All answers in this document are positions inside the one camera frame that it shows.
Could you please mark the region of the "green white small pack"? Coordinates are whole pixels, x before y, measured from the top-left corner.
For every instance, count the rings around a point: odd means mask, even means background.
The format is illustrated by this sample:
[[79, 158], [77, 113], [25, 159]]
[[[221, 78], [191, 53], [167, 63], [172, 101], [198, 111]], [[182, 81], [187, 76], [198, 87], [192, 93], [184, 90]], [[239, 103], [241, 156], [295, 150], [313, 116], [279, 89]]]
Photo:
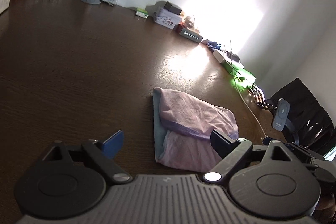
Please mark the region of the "green white small pack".
[[149, 14], [146, 10], [144, 9], [140, 9], [140, 8], [136, 8], [135, 10], [135, 14], [141, 18], [147, 19]]

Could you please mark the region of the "long white box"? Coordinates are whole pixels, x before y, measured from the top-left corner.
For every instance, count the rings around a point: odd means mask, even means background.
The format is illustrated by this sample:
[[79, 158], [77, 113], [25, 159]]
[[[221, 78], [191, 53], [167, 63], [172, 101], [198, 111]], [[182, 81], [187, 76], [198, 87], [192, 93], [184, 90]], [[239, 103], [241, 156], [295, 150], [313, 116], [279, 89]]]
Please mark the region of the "long white box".
[[216, 60], [220, 64], [224, 64], [227, 60], [227, 57], [228, 57], [226, 53], [224, 53], [223, 51], [220, 51], [220, 50], [214, 50], [213, 51], [213, 56], [216, 58]]

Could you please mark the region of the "dark green labelled box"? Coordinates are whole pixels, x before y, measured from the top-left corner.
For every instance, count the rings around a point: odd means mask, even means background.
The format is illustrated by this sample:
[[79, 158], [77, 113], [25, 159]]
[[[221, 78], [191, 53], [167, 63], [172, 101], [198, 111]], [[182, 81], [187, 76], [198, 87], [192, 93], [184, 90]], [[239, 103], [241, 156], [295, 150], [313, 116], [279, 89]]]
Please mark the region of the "dark green labelled box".
[[197, 34], [196, 32], [189, 30], [188, 28], [185, 28], [182, 24], [178, 25], [177, 33], [180, 36], [187, 38], [196, 43], [201, 43], [203, 40], [203, 37], [200, 36], [200, 34]]

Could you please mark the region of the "pink purple blue garment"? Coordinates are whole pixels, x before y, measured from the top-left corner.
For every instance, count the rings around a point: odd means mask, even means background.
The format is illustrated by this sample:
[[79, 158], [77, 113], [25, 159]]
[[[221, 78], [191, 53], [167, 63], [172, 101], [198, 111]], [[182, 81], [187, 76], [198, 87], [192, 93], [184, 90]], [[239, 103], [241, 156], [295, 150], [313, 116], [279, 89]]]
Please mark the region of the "pink purple blue garment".
[[221, 160], [211, 147], [213, 130], [239, 137], [231, 110], [173, 89], [153, 89], [153, 127], [157, 163], [202, 173]]

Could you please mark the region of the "blue crumpled item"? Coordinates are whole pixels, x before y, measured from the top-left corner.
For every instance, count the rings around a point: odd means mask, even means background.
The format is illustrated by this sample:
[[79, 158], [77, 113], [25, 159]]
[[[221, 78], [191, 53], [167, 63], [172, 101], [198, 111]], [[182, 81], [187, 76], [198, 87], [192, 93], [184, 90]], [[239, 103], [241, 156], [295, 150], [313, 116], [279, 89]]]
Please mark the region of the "blue crumpled item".
[[217, 42], [213, 42], [213, 41], [210, 41], [210, 40], [205, 40], [205, 45], [207, 46], [207, 48], [209, 50], [221, 50], [221, 47], [222, 45], [217, 43]]

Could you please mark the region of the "green plastic package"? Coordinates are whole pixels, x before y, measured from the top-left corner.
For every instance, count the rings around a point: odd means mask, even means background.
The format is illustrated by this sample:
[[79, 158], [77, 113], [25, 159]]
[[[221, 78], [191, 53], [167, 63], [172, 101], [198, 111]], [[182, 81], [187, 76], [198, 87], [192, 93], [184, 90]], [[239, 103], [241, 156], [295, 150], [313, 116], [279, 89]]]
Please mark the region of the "green plastic package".
[[247, 80], [249, 83], [254, 84], [256, 77], [249, 71], [245, 70], [242, 63], [229, 60], [224, 61], [223, 66], [232, 76], [236, 76], [239, 79]]

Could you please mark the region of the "black chair with bag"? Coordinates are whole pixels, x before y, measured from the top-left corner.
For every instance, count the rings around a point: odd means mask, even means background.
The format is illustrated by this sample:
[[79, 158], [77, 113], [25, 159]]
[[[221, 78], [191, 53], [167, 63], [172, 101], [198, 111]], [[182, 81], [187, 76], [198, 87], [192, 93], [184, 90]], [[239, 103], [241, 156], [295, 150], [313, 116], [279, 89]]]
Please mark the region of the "black chair with bag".
[[334, 148], [334, 124], [327, 111], [299, 78], [273, 94], [266, 103], [276, 105], [280, 99], [290, 104], [290, 126], [285, 126], [282, 131], [286, 141], [297, 143], [322, 156]]

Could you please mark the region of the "small black box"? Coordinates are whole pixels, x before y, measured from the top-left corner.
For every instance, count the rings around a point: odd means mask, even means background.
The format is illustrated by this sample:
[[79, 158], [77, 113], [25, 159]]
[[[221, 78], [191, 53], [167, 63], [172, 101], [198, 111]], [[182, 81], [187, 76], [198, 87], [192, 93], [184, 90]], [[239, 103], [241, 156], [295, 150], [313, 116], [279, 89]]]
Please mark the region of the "small black box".
[[169, 11], [169, 12], [171, 12], [171, 13], [173, 13], [173, 14], [175, 14], [175, 15], [180, 15], [181, 12], [182, 12], [182, 9], [179, 6], [173, 4], [173, 3], [169, 2], [169, 1], [167, 1], [165, 3], [164, 9], [167, 10], [167, 11]]

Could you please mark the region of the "white decorated tin box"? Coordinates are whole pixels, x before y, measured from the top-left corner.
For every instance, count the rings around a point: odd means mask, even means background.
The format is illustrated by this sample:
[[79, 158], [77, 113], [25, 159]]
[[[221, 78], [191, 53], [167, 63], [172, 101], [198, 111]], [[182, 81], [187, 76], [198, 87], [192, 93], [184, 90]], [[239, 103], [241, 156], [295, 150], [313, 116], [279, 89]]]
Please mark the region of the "white decorated tin box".
[[159, 6], [153, 13], [153, 20], [156, 24], [174, 30], [180, 24], [182, 17]]

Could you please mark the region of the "grey phone charger stand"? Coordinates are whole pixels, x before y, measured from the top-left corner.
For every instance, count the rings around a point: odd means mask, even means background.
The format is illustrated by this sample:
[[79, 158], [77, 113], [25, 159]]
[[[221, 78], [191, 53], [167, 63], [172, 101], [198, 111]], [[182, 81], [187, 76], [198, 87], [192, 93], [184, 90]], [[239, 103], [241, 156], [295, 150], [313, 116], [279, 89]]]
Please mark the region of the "grey phone charger stand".
[[284, 127], [286, 127], [292, 134], [292, 137], [294, 139], [293, 142], [295, 144], [299, 144], [299, 136], [297, 130], [295, 129], [295, 126], [288, 118], [288, 114], [290, 111], [290, 104], [283, 98], [280, 98], [278, 100], [277, 106], [274, 107], [273, 110], [274, 110], [274, 116], [272, 120], [272, 127], [278, 131], [282, 131]]

